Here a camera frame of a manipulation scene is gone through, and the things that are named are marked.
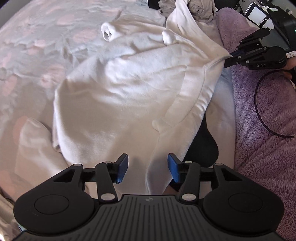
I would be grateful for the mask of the person's right hand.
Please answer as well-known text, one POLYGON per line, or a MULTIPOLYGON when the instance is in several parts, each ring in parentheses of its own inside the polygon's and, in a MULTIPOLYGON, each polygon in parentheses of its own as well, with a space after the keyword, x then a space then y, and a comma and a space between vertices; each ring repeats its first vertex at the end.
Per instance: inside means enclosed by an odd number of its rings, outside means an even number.
MULTIPOLYGON (((287 60, 287 64, 286 66, 284 66, 284 70, 292 70, 294 67, 296 66, 296 58, 290 58, 287 60)), ((285 76, 285 78, 287 78, 288 80, 292 80, 292 74, 290 72, 284 72, 283 74, 285 76)))

